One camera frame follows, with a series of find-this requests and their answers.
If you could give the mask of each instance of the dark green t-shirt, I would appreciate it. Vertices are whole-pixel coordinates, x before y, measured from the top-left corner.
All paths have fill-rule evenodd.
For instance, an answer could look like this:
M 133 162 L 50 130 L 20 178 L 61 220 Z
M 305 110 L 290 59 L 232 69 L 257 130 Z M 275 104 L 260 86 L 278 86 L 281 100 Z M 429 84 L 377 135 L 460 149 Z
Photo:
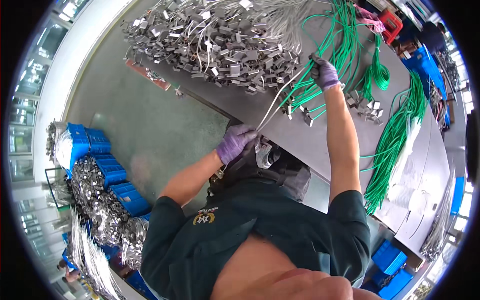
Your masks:
M 215 195 L 196 215 L 160 197 L 150 216 L 141 274 L 151 291 L 169 300 L 209 299 L 218 274 L 255 232 L 298 268 L 360 279 L 370 257 L 370 230 L 362 195 L 346 191 L 328 214 L 293 201 L 274 183 L 246 180 Z

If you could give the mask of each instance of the pink cloth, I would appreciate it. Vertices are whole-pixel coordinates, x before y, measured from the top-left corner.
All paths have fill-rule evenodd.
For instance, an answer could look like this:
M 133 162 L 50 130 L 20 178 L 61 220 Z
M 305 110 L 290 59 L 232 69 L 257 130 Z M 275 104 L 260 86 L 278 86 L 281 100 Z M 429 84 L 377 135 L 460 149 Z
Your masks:
M 384 24 L 378 19 L 376 15 L 366 9 L 363 9 L 357 4 L 354 4 L 353 6 L 355 6 L 355 14 L 357 16 L 357 20 L 360 23 L 368 24 L 367 27 L 375 33 L 382 33 L 383 31 L 385 31 Z

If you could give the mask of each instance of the concrete floor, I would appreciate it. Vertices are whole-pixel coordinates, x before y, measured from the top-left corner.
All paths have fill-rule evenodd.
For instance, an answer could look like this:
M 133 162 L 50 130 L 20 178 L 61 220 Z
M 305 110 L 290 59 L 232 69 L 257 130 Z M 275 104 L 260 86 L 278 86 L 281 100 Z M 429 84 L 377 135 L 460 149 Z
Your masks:
M 121 20 L 133 20 L 156 0 L 139 0 Z M 125 65 L 128 48 L 120 23 L 99 45 L 72 98 L 67 121 L 102 129 L 112 154 L 127 170 L 127 179 L 151 204 L 169 178 L 210 152 L 222 138 L 228 119 L 173 87 L 164 91 Z M 205 204 L 206 186 L 187 206 Z M 313 175 L 304 203 L 328 209 L 329 184 Z M 369 218 L 372 235 L 378 222 Z

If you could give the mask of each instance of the worker's right hand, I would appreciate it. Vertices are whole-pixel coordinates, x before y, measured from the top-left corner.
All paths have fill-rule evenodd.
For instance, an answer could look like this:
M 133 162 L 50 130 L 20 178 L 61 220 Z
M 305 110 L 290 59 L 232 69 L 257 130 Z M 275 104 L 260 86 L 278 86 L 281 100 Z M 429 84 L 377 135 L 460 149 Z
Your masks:
M 311 58 L 314 63 L 310 69 L 310 77 L 322 89 L 322 91 L 326 91 L 329 88 L 340 84 L 336 69 L 331 63 L 315 53 L 312 53 Z
M 216 152 L 222 163 L 226 165 L 239 156 L 245 146 L 257 137 L 257 134 L 254 127 L 246 124 L 229 127 L 222 141 L 216 147 Z

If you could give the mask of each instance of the shirt logo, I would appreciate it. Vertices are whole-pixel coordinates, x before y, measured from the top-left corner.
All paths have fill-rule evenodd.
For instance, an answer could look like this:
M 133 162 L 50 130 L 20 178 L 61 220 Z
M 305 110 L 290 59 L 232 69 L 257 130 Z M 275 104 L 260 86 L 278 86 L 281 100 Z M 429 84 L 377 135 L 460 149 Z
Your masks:
M 198 211 L 198 215 L 195 216 L 193 219 L 193 224 L 197 225 L 202 224 L 202 223 L 212 223 L 215 221 L 215 215 L 213 214 L 214 211 L 216 211 L 218 207 L 212 207 L 209 209 L 201 209 Z

